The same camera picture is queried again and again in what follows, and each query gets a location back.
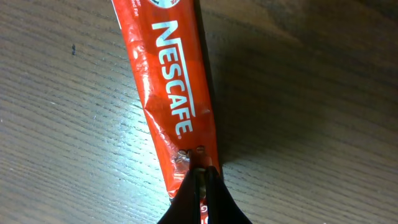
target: black object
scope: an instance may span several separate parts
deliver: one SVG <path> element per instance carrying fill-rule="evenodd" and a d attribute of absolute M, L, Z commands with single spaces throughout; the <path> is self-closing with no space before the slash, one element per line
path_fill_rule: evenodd
<path fill-rule="evenodd" d="M 200 176 L 203 169 L 190 170 L 166 214 L 158 224 L 200 223 Z M 251 224 L 229 194 L 220 174 L 213 166 L 205 171 L 208 224 Z"/>

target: wooden table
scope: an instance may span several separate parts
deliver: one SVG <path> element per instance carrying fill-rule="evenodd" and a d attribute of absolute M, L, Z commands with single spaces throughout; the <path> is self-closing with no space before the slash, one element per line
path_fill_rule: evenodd
<path fill-rule="evenodd" d="M 245 214 L 398 223 L 398 1 L 201 6 Z M 155 223 L 169 200 L 111 2 L 0 0 L 0 16 L 0 223 Z"/>

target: red plastic wrapper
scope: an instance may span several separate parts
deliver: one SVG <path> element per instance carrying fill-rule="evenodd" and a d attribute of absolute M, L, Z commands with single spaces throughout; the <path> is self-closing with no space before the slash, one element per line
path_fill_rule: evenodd
<path fill-rule="evenodd" d="M 192 165 L 220 171 L 194 0 L 113 0 L 170 198 Z"/>

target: wooden surface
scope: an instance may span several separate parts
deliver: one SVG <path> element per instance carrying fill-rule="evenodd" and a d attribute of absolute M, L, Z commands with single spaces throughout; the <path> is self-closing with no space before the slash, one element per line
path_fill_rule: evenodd
<path fill-rule="evenodd" d="M 201 6 L 245 214 L 398 223 L 398 1 Z M 155 223 L 169 201 L 111 2 L 0 0 L 0 23 L 0 223 Z"/>

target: circular white logo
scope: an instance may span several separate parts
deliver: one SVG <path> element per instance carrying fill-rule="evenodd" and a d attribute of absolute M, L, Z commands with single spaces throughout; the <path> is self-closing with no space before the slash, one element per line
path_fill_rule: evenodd
<path fill-rule="evenodd" d="M 180 0 L 149 0 L 149 1 L 157 7 L 168 9 L 175 6 Z"/>

